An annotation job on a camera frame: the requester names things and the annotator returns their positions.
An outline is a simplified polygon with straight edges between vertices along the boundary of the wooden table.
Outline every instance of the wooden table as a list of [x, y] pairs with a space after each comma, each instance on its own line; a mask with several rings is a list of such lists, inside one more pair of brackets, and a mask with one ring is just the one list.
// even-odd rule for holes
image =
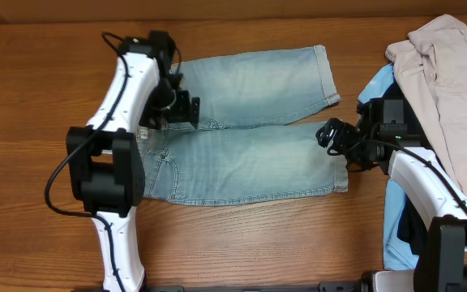
[[[167, 30], [191, 60], [322, 44], [342, 97], [306, 122], [356, 122], [356, 98], [386, 64], [387, 45], [427, 17], [238, 22], [0, 25], [0, 291], [65, 291], [100, 285], [93, 224], [46, 208], [45, 181], [66, 155], [70, 126], [84, 125], [107, 92], [116, 58], [101, 31], [147, 36]], [[467, 16], [461, 17], [467, 23]], [[239, 207], [146, 200], [139, 249], [152, 285], [315, 284], [383, 268], [379, 170], [351, 174], [349, 191]], [[80, 210], [66, 171], [54, 203]]]

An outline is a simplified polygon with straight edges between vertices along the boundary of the jean shorts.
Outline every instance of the jean shorts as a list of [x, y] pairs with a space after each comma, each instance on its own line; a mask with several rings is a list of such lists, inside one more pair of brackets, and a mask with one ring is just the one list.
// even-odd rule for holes
[[316, 141], [322, 123], [286, 126], [337, 103], [322, 45], [184, 62], [200, 97], [190, 123], [137, 133], [147, 198], [224, 206], [347, 190], [342, 156]]

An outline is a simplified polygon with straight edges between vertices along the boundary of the denim shorts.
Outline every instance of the denim shorts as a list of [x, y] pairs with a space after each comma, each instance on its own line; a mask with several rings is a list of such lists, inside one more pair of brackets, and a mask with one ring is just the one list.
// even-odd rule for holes
[[286, 126], [340, 100], [322, 45], [184, 62], [181, 72], [201, 98], [198, 129], [139, 129], [145, 197], [223, 206], [347, 190], [345, 159], [317, 144], [322, 123]]

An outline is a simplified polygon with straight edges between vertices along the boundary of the black cable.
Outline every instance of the black cable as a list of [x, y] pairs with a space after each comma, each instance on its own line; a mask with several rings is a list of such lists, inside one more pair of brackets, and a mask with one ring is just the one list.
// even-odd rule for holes
[[176, 74], [179, 74], [179, 69], [182, 67], [182, 52], [179, 51], [178, 47], [176, 47], [176, 52], [178, 52], [178, 57], [179, 57], [179, 63], [178, 63], [178, 68], [176, 68]]
[[374, 139], [374, 133], [376, 133], [376, 129], [378, 129], [379, 123], [375, 123], [371, 127], [371, 139]]
[[46, 183], [46, 187], [45, 187], [45, 201], [46, 201], [46, 204], [48, 205], [48, 207], [50, 209], [52, 209], [54, 212], [58, 213], [58, 214], [65, 215], [65, 216], [74, 216], [74, 217], [95, 218], [98, 221], [102, 222], [102, 224], [104, 224], [105, 230], [107, 231], [108, 238], [109, 238], [109, 252], [111, 254], [110, 258], [111, 258], [111, 267], [112, 267], [112, 270], [113, 270], [113, 275], [117, 278], [118, 286], [120, 286], [121, 292], [125, 292], [125, 288], [124, 288], [124, 286], [122, 284], [122, 279], [120, 279], [120, 276], [118, 275], [118, 269], [117, 269], [117, 266], [116, 266], [116, 262], [114, 260], [113, 233], [111, 232], [111, 225], [103, 217], [100, 217], [100, 216], [98, 216], [96, 214], [92, 215], [91, 213], [72, 212], [72, 211], [61, 210], [60, 208], [57, 208], [52, 204], [51, 199], [49, 197], [49, 191], [51, 190], [51, 187], [54, 184], [55, 179], [61, 173], [62, 169], [64, 169], [64, 167], [70, 162], [70, 160], [78, 152], [80, 152], [80, 150], [87, 147], [88, 144], [91, 143], [95, 139], [96, 135], [98, 135], [98, 133], [105, 128], [105, 125], [107, 125], [107, 123], [113, 118], [113, 113], [116, 110], [116, 108], [118, 107], [118, 103], [122, 99], [122, 95], [123, 95], [124, 91], [126, 90], [127, 80], [130, 77], [129, 76], [129, 67], [127, 65], [127, 61], [123, 57], [123, 55], [120, 54], [120, 51], [118, 51], [117, 47], [115, 47], [113, 45], [113, 43], [111, 43], [111, 41], [108, 40], [107, 37], [112, 37], [112, 38], [115, 38], [115, 39], [117, 39], [119, 41], [123, 41], [123, 39], [121, 37], [117, 36], [117, 35], [114, 35], [113, 33], [110, 33], [110, 32], [103, 32], [102, 33], [102, 38], [104, 39], [105, 43], [109, 47], [111, 47], [111, 49], [113, 49], [113, 51], [117, 54], [117, 56], [122, 60], [123, 65], [126, 68], [125, 69], [125, 76], [124, 76], [123, 83], [122, 83], [122, 87], [120, 88], [120, 92], [117, 95], [116, 101], [114, 101], [113, 105], [111, 106], [111, 109], [109, 110], [109, 112], [105, 116], [104, 121], [102, 122], [102, 124], [96, 130], [94, 130], [93, 133], [83, 143], [81, 143], [79, 146], [77, 146], [75, 148], [75, 150], [73, 150], [73, 152], [71, 152], [68, 156], [66, 156], [66, 158], [64, 158], [64, 160], [62, 160], [62, 162], [57, 166], [57, 168], [50, 175], [50, 177], [48, 179], [48, 182]]
[[392, 143], [383, 142], [383, 141], [379, 141], [379, 140], [365, 140], [365, 142], [382, 144], [383, 146], [388, 146], [390, 148], [394, 148], [395, 150], [405, 152], [406, 154], [410, 155], [411, 157], [419, 160], [422, 164], [426, 165], [426, 167], [428, 167], [431, 171], [433, 171], [434, 174], [437, 176], [437, 178], [439, 178], [439, 180], [441, 182], [443, 182], [443, 185], [448, 189], [448, 192], [450, 193], [450, 195], [452, 195], [453, 199], [457, 202], [457, 204], [459, 205], [459, 208], [461, 208], [462, 211], [464, 211], [464, 213], [467, 215], [466, 202], [464, 202], [459, 197], [459, 195], [455, 192], [455, 190], [453, 190], [453, 187], [450, 185], [448, 180], [443, 176], [443, 174], [440, 173], [439, 170], [437, 170], [437, 168], [435, 168], [435, 166], [433, 166], [431, 164], [431, 161], [426, 161], [424, 158], [420, 157], [418, 154], [416, 154], [416, 153], [414, 153], [412, 151], [409, 151], [408, 149], [406, 149], [404, 147], [401, 147], [401, 146], [398, 146], [398, 145], [395, 145], [395, 144], [392, 144]]

